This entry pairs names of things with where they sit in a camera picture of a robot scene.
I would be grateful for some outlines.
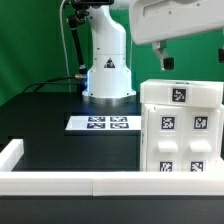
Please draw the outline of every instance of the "white block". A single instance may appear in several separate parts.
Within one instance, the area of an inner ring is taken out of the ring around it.
[[[141,103],[218,108],[222,82],[148,80],[141,84]]]
[[[213,168],[220,157],[224,107],[186,108],[182,171],[201,172]]]
[[[13,139],[0,153],[0,171],[12,171],[23,154],[23,140]]]
[[[185,108],[144,104],[143,109],[140,169],[180,171]]]

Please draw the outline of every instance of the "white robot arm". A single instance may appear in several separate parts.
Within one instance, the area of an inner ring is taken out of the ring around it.
[[[223,8],[223,0],[132,0],[132,38],[136,44],[152,43],[164,66],[167,39],[223,28]]]

